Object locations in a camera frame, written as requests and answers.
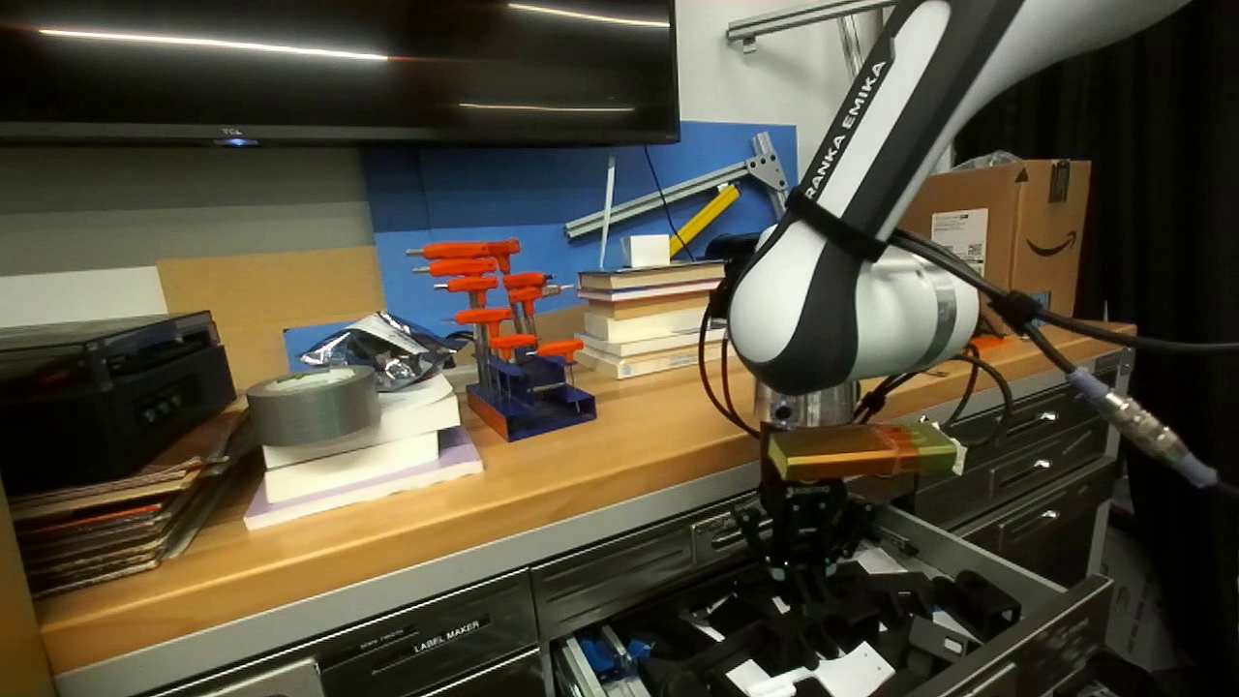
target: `stack of books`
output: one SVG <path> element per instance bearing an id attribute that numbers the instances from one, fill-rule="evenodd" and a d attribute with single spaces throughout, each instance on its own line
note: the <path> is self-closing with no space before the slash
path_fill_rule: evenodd
<path id="1" fill-rule="evenodd" d="M 431 488 L 484 469 L 444 377 L 379 396 L 379 421 L 305 444 L 262 444 L 262 483 L 243 527 L 262 532 L 318 511 Z"/>
<path id="2" fill-rule="evenodd" d="M 224 409 L 138 471 L 12 497 L 12 522 L 36 597 L 55 597 L 178 558 L 250 479 L 254 434 Z"/>
<path id="3" fill-rule="evenodd" d="M 720 279 L 722 262 L 715 258 L 579 271 L 579 367 L 613 381 L 693 367 L 702 316 Z M 722 328 L 707 328 L 706 358 L 715 358 L 720 342 Z"/>

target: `wooden countertop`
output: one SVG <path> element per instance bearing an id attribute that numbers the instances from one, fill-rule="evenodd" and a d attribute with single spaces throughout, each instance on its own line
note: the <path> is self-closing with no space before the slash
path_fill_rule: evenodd
<path id="1" fill-rule="evenodd" d="M 1113 354 L 1086 338 L 1048 338 L 1069 359 Z M 1027 342 L 1001 342 L 982 358 L 1006 381 L 1048 371 Z M 884 417 L 951 402 L 965 371 L 946 364 L 912 381 Z M 579 377 L 579 386 L 596 396 L 588 425 L 530 443 L 499 443 L 476 425 L 484 478 L 271 532 L 246 532 L 234 502 L 163 568 L 41 599 L 38 625 L 55 675 L 756 462 L 756 443 L 713 409 L 693 371 L 629 382 Z M 730 396 L 751 405 L 751 381 L 735 371 Z"/>

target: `cardboard box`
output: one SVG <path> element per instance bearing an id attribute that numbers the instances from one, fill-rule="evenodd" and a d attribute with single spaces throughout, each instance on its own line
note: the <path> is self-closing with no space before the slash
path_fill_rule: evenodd
<path id="1" fill-rule="evenodd" d="M 1086 159 L 1017 159 L 933 174 L 903 216 L 1006 291 L 1077 314 Z"/>

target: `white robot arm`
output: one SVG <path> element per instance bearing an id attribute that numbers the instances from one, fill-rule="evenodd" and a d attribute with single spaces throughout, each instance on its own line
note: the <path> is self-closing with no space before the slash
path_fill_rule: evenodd
<path id="1" fill-rule="evenodd" d="M 979 300 L 884 253 L 947 141 L 1006 84 L 1120 43 L 1189 0 L 897 0 L 788 213 L 740 267 L 740 359 L 806 396 L 951 358 Z"/>

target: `metal tool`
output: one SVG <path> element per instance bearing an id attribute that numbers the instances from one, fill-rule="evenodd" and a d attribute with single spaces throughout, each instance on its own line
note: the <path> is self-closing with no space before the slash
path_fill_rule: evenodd
<path id="1" fill-rule="evenodd" d="M 756 153 L 756 154 L 742 159 L 742 162 L 730 162 L 730 167 L 698 174 L 698 177 L 689 177 L 689 183 L 654 190 L 654 194 L 647 194 L 647 196 L 629 196 L 629 202 L 613 205 L 607 226 L 629 222 L 629 216 L 642 216 L 642 213 L 654 213 L 654 211 L 660 211 L 660 205 L 668 205 L 668 202 L 681 202 L 681 196 L 713 194 L 713 190 L 720 190 L 720 187 L 727 187 L 727 183 L 740 183 L 740 177 L 764 183 L 765 194 L 769 194 L 775 216 L 783 216 L 783 211 L 784 211 L 783 202 L 784 202 L 788 177 L 784 177 L 784 169 L 783 169 L 783 162 L 776 162 L 776 153 L 775 153 L 769 132 L 756 132 L 756 134 L 751 134 L 751 153 Z M 588 236 L 588 233 L 600 233 L 600 227 L 602 227 L 602 213 L 588 213 L 588 216 L 565 222 L 570 239 Z"/>

